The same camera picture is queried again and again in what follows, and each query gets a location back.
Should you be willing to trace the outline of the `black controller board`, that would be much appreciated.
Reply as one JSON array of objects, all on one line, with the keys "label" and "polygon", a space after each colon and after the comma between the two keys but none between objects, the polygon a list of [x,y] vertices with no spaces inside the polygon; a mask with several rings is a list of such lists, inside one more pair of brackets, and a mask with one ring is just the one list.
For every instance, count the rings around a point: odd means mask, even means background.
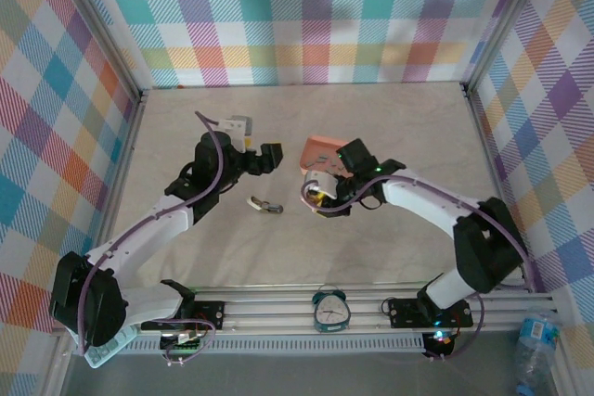
[{"label": "black controller board", "polygon": [[437,330],[423,335],[424,353],[428,358],[438,358],[450,355],[454,348],[457,334],[451,331]]},{"label": "black controller board", "polygon": [[198,335],[182,334],[181,336],[164,335],[160,337],[159,349],[170,351],[171,354],[191,354],[200,348],[204,339],[204,333]]}]

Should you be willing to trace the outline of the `aluminium frame post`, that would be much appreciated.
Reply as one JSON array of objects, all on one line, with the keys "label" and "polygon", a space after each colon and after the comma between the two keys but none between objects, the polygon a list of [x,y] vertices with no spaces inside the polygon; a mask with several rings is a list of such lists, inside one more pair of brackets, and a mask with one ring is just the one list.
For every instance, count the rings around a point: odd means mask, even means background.
[{"label": "aluminium frame post", "polygon": [[124,90],[133,100],[142,101],[143,90],[136,82],[132,71],[125,62],[122,52],[111,36],[107,24],[101,17],[94,0],[72,0],[87,24],[92,35],[97,39],[99,47],[103,50],[118,79],[122,82]]},{"label": "aluminium frame post", "polygon": [[479,22],[480,37],[471,45],[468,65],[461,75],[465,92],[475,90],[493,64],[503,41],[528,0],[487,0]]}]

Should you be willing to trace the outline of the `aluminium side rail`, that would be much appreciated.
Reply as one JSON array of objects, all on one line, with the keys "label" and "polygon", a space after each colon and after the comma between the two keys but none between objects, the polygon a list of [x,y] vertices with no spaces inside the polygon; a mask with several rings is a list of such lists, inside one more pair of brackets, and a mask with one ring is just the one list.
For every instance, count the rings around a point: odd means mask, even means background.
[{"label": "aluminium side rail", "polygon": [[136,148],[136,140],[140,130],[145,108],[147,105],[148,91],[142,92],[140,98],[130,108],[128,121],[120,131],[120,150],[111,169],[108,194],[103,201],[100,218],[97,220],[96,232],[92,242],[83,248],[82,256],[88,258],[89,252],[94,248],[108,242],[115,232],[115,225],[121,207],[123,190],[126,184],[132,157]]},{"label": "aluminium side rail", "polygon": [[[489,143],[488,143],[487,133],[482,125],[482,122],[481,122],[481,119],[479,116],[479,112],[477,111],[477,108],[474,105],[472,93],[470,92],[469,86],[466,83],[460,83],[459,87],[460,87],[461,93],[465,99],[469,113],[474,121],[474,126],[476,129],[476,132],[477,132],[479,139],[481,141],[481,145],[482,145],[483,151],[484,151],[484,157],[485,157],[485,160],[487,163],[487,169],[491,176],[491,182],[493,183],[493,186],[496,189],[497,197],[502,199],[503,202],[505,204],[507,204],[507,200],[505,199],[505,195],[504,195],[503,185],[502,185],[501,180],[498,175],[497,165],[495,163],[495,159],[493,157],[491,147],[489,146]],[[532,272],[531,263],[529,260],[523,262],[523,265],[521,266],[521,270],[522,270],[523,281],[524,281],[523,286],[505,284],[502,286],[502,288],[508,289],[508,290],[523,288],[523,289],[528,290],[529,292],[535,292],[536,285],[535,285],[535,281],[534,281],[534,273]]]}]

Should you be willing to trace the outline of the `aluminium mounting rail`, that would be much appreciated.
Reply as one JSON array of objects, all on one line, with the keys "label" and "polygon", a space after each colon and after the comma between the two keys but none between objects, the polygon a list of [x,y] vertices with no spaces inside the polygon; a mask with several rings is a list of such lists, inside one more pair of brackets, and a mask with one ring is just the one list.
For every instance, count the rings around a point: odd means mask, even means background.
[{"label": "aluminium mounting rail", "polygon": [[[195,291],[198,302],[217,301],[222,324],[217,331],[225,335],[309,335],[314,330],[312,298],[333,286],[274,285],[244,287],[205,287]],[[419,285],[344,285],[346,304],[351,310],[348,334],[384,333],[392,330],[388,300],[414,299]],[[525,289],[496,289],[483,295],[484,331],[510,331],[518,328],[531,310],[557,311],[553,298]]]}]

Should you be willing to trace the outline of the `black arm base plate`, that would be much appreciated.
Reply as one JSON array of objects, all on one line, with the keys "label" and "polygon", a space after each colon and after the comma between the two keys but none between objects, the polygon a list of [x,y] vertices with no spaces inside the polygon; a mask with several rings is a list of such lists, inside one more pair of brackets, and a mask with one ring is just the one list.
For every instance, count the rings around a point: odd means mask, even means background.
[{"label": "black arm base plate", "polygon": [[417,299],[389,299],[391,328],[466,328],[473,326],[470,305],[460,300],[448,309],[422,309]]},{"label": "black arm base plate", "polygon": [[207,326],[191,323],[179,323],[179,319],[200,319],[211,322],[216,329],[223,326],[226,303],[222,300],[195,300],[192,305],[188,304],[180,309],[174,316],[168,318],[167,322],[147,321],[140,325],[143,331],[184,331],[204,330]]}]

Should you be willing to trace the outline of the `orange plastic tray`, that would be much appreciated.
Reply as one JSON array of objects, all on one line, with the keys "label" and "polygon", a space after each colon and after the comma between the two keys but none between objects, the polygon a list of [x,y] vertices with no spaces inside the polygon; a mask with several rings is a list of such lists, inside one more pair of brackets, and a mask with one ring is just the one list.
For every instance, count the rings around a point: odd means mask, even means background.
[{"label": "orange plastic tray", "polygon": [[[345,141],[329,138],[325,136],[312,135],[306,139],[303,147],[303,152],[299,162],[302,174],[306,174],[308,171],[322,171],[328,172],[332,175],[340,175],[344,177],[350,177],[351,174],[346,171],[342,164],[341,158],[338,156],[337,151],[346,145]],[[316,158],[321,155],[328,156],[325,161],[317,161]],[[309,160],[315,161],[316,163],[311,166],[305,166],[305,163]],[[338,162],[342,165],[340,169],[330,168],[331,162]]]}]

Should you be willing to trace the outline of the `teal alarm clock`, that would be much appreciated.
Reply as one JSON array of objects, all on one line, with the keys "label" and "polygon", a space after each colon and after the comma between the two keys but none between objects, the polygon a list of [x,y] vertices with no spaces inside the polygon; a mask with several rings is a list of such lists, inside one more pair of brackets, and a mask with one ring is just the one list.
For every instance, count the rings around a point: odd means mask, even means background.
[{"label": "teal alarm clock", "polygon": [[348,328],[351,310],[341,289],[319,289],[312,297],[314,328],[319,333],[336,333]]}]

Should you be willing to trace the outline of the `teal calculator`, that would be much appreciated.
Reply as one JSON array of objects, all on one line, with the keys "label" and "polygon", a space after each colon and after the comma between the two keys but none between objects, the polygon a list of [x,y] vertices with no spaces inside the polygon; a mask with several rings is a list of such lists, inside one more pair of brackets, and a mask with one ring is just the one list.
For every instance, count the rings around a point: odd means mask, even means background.
[{"label": "teal calculator", "polygon": [[137,326],[127,326],[117,332],[106,344],[98,347],[89,347],[84,354],[84,358],[92,368],[99,368],[123,350],[137,335]]}]

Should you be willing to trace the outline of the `clear plastic water bottle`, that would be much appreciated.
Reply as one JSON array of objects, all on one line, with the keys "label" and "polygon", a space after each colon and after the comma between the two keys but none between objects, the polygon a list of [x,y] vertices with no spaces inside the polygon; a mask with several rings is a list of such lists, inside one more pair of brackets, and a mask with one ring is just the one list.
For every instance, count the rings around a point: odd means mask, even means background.
[{"label": "clear plastic water bottle", "polygon": [[555,361],[560,327],[560,318],[555,310],[535,307],[525,315],[514,356],[517,396],[536,396],[537,388],[549,376]]}]

